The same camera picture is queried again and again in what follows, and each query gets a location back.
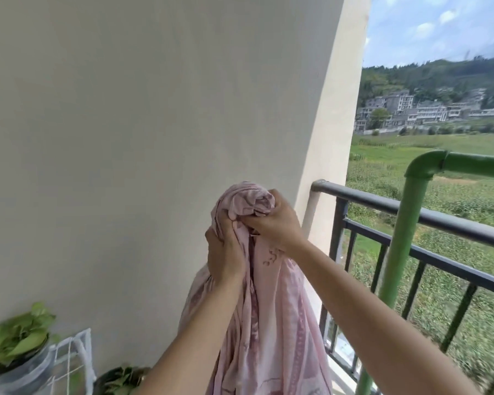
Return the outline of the cluster of distant buildings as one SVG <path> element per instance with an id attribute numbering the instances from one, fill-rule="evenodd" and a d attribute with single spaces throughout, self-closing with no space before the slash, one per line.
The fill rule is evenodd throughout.
<path id="1" fill-rule="evenodd" d="M 372 134 L 428 124 L 494 119 L 494 108 L 484 108 L 486 92 L 486 88 L 456 92 L 452 87 L 439 87 L 422 95 L 401 89 L 372 97 L 357 108 L 353 131 Z"/>

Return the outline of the clear plastic plant container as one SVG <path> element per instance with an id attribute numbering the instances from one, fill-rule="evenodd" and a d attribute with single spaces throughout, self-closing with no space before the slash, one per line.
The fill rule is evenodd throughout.
<path id="1" fill-rule="evenodd" d="M 52 377 L 55 349 L 48 342 L 0 373 L 0 395 L 34 395 Z"/>

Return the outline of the person's left forearm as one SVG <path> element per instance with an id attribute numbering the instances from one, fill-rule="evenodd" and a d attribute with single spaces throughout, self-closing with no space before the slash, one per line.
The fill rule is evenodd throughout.
<path id="1" fill-rule="evenodd" d="M 235 272 L 216 281 L 135 395 L 206 395 L 243 278 L 244 273 Z"/>

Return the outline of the dark metal balcony railing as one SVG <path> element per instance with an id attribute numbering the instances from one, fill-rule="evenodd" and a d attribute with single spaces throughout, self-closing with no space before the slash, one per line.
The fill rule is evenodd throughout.
<path id="1" fill-rule="evenodd" d="M 340 256 L 344 231 L 347 230 L 350 233 L 350 236 L 346 257 L 344 259 L 345 271 L 348 272 L 351 268 L 353 251 L 358 236 L 362 236 L 380 244 L 380 251 L 375 264 L 374 275 L 370 282 L 370 291 L 374 294 L 378 294 L 377 290 L 379 284 L 381 284 L 381 279 L 385 278 L 386 260 L 393 237 L 349 219 L 347 217 L 348 208 L 351 203 L 356 203 L 375 211 L 397 215 L 400 209 L 400 201 L 351 189 L 349 187 L 328 182 L 324 179 L 313 182 L 311 185 L 311 192 L 324 193 L 336 198 L 336 210 L 331 233 L 329 256 L 334 261 Z M 461 218 L 422 208 L 418 223 L 434 229 L 449 231 L 461 238 L 473 239 L 490 246 L 494 245 L 494 227 L 482 225 L 477 222 L 464 223 L 464 227 L 461 227 L 463 224 L 462 221 L 463 219 Z M 461 300 L 454 311 L 454 316 L 449 321 L 445 335 L 441 338 L 437 338 L 430 333 L 430 330 L 423 330 L 423 333 L 428 334 L 430 339 L 437 339 L 441 351 L 447 353 L 450 346 L 453 344 L 457 333 L 463 326 L 465 316 L 467 315 L 469 308 L 473 305 L 473 301 L 479 290 L 484 289 L 484 291 L 490 293 L 492 297 L 494 297 L 494 276 L 414 244 L 410 246 L 408 259 L 417 261 L 417 268 L 411 278 L 410 288 L 406 294 L 401 313 L 402 318 L 407 321 L 412 315 L 412 312 L 416 309 L 415 302 L 417 300 L 417 294 L 422 288 L 421 283 L 424 274 L 427 271 L 434 269 L 443 274 L 448 274 L 455 279 L 462 280 L 466 284 Z M 361 376 L 361 373 L 357 371 L 359 358 L 355 353 L 352 364 L 349 365 L 342 358 L 341 354 L 336 352 L 336 343 L 341 336 L 341 331 L 324 306 L 322 307 L 319 326 L 323 339 L 328 341 L 328 344 L 325 346 L 327 355 L 333 359 L 351 379 L 356 383 L 359 383 Z M 481 385 L 484 395 L 494 395 L 494 374 L 487 376 L 479 364 L 472 365 L 469 372 L 471 373 L 471 375 L 469 375 L 470 378 L 474 379 L 475 383 Z"/>

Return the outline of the small green potted plant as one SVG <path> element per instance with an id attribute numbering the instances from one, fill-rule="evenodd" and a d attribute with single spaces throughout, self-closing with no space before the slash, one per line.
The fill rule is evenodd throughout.
<path id="1" fill-rule="evenodd" d="M 92 395 L 132 395 L 150 370 L 150 367 L 138 366 L 119 366 L 111 369 L 94 382 Z"/>

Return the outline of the person's right forearm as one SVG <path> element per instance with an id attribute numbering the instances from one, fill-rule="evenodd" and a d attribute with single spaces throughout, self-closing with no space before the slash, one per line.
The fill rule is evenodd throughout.
<path id="1" fill-rule="evenodd" d="M 384 395 L 481 395 L 435 345 L 307 239 L 284 248 Z"/>

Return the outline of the person's right hand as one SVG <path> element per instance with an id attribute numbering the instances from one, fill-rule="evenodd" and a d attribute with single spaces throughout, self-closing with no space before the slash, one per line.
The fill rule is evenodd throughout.
<path id="1" fill-rule="evenodd" d="M 297 218 L 295 210 L 289 202 L 276 189 L 269 192 L 275 200 L 275 207 L 268 214 L 274 214 L 279 220 L 278 234 L 260 234 L 277 249 L 283 251 L 291 259 L 297 260 L 297 253 L 304 248 L 308 242 L 305 237 L 301 224 Z"/>

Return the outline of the person's left hand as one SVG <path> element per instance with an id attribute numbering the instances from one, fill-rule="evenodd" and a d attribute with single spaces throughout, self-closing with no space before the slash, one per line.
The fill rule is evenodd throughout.
<path id="1" fill-rule="evenodd" d="M 221 259 L 207 259 L 210 275 L 216 284 L 231 284 L 239 289 L 245 277 L 245 258 L 243 249 L 237 239 L 236 222 L 227 213 L 220 217 L 220 227 L 223 243 Z"/>

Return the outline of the green pipe drying rack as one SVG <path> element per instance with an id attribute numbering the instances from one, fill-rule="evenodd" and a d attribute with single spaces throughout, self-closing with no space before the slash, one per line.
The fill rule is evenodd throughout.
<path id="1" fill-rule="evenodd" d="M 416 157 L 405 172 L 405 186 L 400 205 L 396 210 L 394 233 L 390 242 L 390 254 L 383 271 L 383 282 L 379 289 L 379 298 L 389 307 L 394 308 L 398 296 L 398 287 L 408 258 L 418 260 L 418 267 L 412 280 L 408 297 L 402 309 L 402 318 L 408 319 L 414 299 L 419 289 L 427 265 L 446 271 L 468 282 L 458 310 L 448 327 L 446 336 L 440 343 L 442 352 L 447 352 L 461 322 L 471 304 L 474 294 L 481 287 L 494 293 L 494 277 L 468 266 L 457 264 L 438 254 L 429 253 L 415 256 L 415 246 L 411 241 L 416 232 L 416 225 L 422 223 L 422 202 L 428 183 L 435 174 L 454 172 L 471 174 L 494 179 L 494 156 L 474 155 L 436 150 Z"/>

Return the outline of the green leafy plant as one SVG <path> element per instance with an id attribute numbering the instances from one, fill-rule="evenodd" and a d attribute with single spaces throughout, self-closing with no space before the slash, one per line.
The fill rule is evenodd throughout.
<path id="1" fill-rule="evenodd" d="M 52 325 L 56 315 L 36 302 L 25 313 L 0 322 L 0 374 L 11 371 L 32 359 L 52 342 Z"/>

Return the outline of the pink patterned cloth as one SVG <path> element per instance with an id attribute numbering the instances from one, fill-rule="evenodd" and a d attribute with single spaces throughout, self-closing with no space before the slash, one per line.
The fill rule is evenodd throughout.
<path id="1" fill-rule="evenodd" d="M 304 275 L 255 230 L 235 229 L 246 265 L 205 395 L 332 395 L 323 338 Z"/>

